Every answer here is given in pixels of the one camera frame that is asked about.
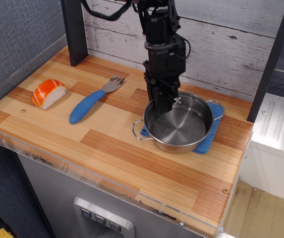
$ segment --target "salmon nigiri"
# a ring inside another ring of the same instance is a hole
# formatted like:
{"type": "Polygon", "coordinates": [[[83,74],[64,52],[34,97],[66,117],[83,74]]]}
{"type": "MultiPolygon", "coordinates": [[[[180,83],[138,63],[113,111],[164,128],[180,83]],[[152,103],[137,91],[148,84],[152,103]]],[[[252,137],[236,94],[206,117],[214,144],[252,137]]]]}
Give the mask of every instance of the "salmon nigiri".
{"type": "Polygon", "coordinates": [[[42,82],[33,93],[32,102],[41,109],[47,109],[59,98],[65,95],[66,87],[55,79],[42,82]]]}

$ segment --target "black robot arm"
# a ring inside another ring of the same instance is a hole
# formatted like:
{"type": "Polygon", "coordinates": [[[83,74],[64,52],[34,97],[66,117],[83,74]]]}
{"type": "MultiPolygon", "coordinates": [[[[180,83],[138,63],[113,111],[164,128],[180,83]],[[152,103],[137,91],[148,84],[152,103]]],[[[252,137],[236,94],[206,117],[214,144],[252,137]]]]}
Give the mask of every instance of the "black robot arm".
{"type": "Polygon", "coordinates": [[[154,101],[156,112],[168,112],[180,103],[178,88],[179,76],[186,71],[186,46],[189,42],[176,32],[180,28],[174,0],[120,0],[125,5],[111,16],[93,12],[85,0],[81,0],[87,11],[105,20],[116,20],[131,4],[139,14],[143,34],[146,36],[145,48],[148,60],[144,78],[150,101],[154,101]]]}

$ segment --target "white wood plank wall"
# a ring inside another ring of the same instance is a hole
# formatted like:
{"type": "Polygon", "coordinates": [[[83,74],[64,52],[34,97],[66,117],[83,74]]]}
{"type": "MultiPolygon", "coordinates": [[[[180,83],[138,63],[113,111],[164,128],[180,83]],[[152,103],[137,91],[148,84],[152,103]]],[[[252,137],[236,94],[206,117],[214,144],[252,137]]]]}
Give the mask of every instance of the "white wood plank wall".
{"type": "MultiPolygon", "coordinates": [[[[87,2],[107,15],[123,4],[87,2]]],[[[181,16],[178,34],[192,47],[180,80],[253,101],[284,14],[284,0],[175,0],[175,4],[181,16]]],[[[89,54],[144,70],[145,37],[132,8],[115,22],[83,13],[89,54]]]]}

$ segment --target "yellow object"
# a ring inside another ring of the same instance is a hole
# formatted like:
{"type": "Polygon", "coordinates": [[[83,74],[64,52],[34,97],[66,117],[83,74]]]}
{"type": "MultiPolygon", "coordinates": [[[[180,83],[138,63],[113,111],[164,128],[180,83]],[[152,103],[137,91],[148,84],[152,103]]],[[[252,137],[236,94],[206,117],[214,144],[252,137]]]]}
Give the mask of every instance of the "yellow object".
{"type": "Polygon", "coordinates": [[[13,236],[2,228],[0,229],[0,238],[13,238],[13,236]]]}

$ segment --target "button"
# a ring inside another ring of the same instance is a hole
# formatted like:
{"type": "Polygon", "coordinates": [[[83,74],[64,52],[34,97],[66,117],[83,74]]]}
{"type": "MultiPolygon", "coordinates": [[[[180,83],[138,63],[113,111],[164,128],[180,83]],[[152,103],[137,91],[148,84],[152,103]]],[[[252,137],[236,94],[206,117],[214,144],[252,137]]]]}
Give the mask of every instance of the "button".
{"type": "Polygon", "coordinates": [[[112,230],[115,230],[116,232],[121,232],[121,227],[118,224],[110,222],[110,227],[112,230]]]}
{"type": "Polygon", "coordinates": [[[98,215],[96,215],[96,221],[99,222],[102,225],[106,224],[106,220],[103,217],[100,217],[98,215]]]}
{"type": "Polygon", "coordinates": [[[81,213],[82,215],[84,215],[85,217],[91,218],[91,212],[81,208],[81,213]]]}

